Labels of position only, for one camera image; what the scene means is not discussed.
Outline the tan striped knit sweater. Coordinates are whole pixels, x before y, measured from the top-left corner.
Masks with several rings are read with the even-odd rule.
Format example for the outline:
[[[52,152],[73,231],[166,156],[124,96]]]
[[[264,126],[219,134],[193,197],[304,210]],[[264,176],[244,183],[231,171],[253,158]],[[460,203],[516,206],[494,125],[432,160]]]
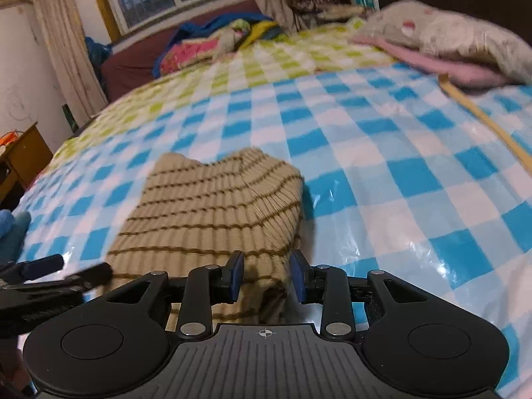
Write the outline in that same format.
[[[211,163],[162,154],[106,254],[113,278],[103,290],[154,270],[185,277],[194,268],[223,266],[240,251],[238,299],[215,305],[213,323],[281,323],[303,186],[297,168],[258,148]]]

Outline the teal folded garment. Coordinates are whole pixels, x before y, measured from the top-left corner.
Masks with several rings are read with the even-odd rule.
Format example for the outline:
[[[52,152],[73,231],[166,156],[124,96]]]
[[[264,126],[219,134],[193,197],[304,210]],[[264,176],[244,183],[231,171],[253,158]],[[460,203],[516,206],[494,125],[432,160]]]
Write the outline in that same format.
[[[6,264],[10,261],[17,262],[22,253],[24,239],[29,229],[32,216],[29,212],[23,211],[14,215],[14,226],[11,231],[0,238],[0,263]]]

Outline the blue folded garment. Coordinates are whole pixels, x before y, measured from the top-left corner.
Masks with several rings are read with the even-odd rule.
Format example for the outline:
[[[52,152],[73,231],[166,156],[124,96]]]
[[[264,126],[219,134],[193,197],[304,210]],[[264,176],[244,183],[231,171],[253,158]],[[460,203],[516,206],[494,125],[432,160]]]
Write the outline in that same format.
[[[14,226],[14,215],[9,210],[0,211],[0,238],[5,237]]]

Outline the wooden bedside cabinet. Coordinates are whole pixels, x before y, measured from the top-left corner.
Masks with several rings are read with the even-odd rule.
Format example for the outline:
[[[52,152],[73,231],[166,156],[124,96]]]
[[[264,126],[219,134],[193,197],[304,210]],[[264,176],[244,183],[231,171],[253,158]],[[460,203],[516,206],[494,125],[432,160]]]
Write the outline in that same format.
[[[12,132],[1,138],[1,208],[13,211],[33,181],[52,160],[52,151],[37,124],[25,132]]]

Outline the blue checkered bed sheet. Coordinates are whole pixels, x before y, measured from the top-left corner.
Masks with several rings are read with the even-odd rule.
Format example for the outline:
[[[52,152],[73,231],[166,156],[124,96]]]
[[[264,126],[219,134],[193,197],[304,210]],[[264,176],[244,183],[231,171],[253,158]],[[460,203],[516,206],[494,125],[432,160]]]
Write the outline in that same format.
[[[175,83],[127,95],[22,198],[23,259],[99,262],[159,156],[210,162],[249,146],[305,178],[313,263],[381,268],[496,324],[510,346],[499,393],[530,397],[531,177],[435,78],[402,65],[205,98]]]

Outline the maroon sofa bed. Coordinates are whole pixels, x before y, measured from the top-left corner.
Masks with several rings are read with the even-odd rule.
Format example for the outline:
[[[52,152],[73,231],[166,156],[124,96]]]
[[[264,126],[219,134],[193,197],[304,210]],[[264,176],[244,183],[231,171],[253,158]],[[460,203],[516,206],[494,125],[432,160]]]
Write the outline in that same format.
[[[255,13],[261,11],[253,0],[227,5],[204,14],[191,17],[188,22],[201,25],[205,24],[218,15],[236,13]],[[166,49],[171,37],[177,33],[181,23],[171,25],[171,27],[152,33],[145,38],[127,45],[121,51],[113,51],[100,67],[104,81],[104,91],[110,103],[126,95],[139,86],[150,83],[154,80],[152,75],[153,66],[157,58]]]

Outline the green checkered bed sheet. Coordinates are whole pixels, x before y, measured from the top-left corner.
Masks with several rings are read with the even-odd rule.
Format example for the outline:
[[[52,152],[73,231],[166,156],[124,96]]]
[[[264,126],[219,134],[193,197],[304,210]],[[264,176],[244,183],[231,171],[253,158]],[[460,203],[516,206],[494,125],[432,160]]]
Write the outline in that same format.
[[[139,86],[102,110],[76,138],[65,141],[47,167],[50,172],[105,139],[147,123],[165,111],[216,95],[318,72],[386,67],[394,63],[385,52],[348,41],[362,26],[324,24],[293,33],[282,40],[258,41],[213,63],[201,62]]]

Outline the colourful pile of bedding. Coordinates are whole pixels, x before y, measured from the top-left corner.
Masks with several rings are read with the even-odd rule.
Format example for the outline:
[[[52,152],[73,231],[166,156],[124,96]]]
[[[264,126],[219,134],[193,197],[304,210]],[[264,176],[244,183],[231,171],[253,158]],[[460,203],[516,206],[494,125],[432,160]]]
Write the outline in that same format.
[[[156,58],[152,75],[167,76],[200,62],[217,61],[258,41],[283,41],[287,37],[276,21],[257,13],[218,15],[202,25],[186,22]]]

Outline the pink pillow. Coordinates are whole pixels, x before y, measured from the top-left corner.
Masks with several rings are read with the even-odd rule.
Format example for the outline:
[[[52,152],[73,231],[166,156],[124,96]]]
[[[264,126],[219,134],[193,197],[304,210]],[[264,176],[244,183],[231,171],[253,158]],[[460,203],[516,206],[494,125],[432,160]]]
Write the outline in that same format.
[[[428,74],[446,75],[453,84],[460,87],[486,89],[514,83],[512,79],[494,69],[479,64],[431,57],[378,37],[355,34],[349,42],[379,48],[396,60]]]

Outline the beige curtain left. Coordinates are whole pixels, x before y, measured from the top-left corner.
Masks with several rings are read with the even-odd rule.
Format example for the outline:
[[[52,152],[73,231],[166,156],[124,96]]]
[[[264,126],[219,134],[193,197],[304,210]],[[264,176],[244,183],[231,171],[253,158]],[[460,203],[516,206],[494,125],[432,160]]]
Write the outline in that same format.
[[[79,125],[107,106],[75,0],[32,0],[61,92]]]

